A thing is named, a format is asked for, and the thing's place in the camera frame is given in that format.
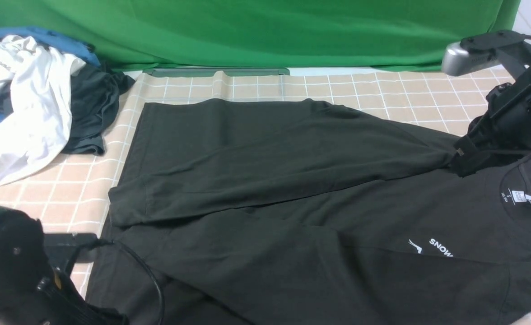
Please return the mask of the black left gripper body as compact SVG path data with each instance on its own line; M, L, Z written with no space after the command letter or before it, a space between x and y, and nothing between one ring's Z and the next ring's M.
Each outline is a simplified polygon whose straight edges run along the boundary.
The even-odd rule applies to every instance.
M0 325L127 325L116 309L88 304L63 272L52 271L32 284L0 281Z

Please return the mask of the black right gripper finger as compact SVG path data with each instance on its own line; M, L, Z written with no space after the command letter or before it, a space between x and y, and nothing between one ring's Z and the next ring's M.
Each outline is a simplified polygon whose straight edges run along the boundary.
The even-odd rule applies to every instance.
M503 165L502 158L499 155L488 152L478 151L474 153L465 153L457 151L451 159L449 169L459 177L466 177L481 171L482 169L498 167Z

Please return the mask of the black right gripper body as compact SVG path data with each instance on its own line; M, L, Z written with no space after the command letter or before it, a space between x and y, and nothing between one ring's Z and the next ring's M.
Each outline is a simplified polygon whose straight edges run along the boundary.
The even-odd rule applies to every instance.
M514 83L494 87L487 101L487 112L455 143L457 155L531 152L531 68Z

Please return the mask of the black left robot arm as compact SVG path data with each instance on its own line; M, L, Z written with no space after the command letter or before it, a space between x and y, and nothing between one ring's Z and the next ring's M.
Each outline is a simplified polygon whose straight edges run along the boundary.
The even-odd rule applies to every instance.
M21 210L0 206L0 325L127 325L115 309L84 300L71 280L91 263L93 233L52 233Z

